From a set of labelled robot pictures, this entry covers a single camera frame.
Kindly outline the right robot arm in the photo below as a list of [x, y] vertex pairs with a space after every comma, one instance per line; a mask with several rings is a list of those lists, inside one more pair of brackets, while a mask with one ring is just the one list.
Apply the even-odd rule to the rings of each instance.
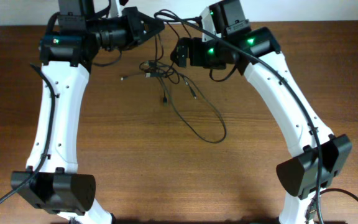
[[291, 158], [276, 168], [286, 191], [279, 223], [322, 223], [320, 197], [344, 167], [352, 144], [336, 136], [294, 81], [267, 27], [252, 29], [239, 1], [219, 1], [200, 14], [202, 37], [180, 41], [177, 65], [235, 69], [256, 89], [277, 122]]

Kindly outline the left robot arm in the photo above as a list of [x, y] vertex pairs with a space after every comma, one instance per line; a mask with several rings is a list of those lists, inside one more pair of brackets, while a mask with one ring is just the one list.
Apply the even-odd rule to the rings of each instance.
[[164, 30], [136, 7], [96, 12], [92, 1], [60, 1], [40, 40], [42, 102], [35, 142], [12, 188], [31, 206], [70, 223], [114, 223], [96, 200], [94, 176], [78, 173], [76, 142], [81, 102], [100, 50], [131, 50]]

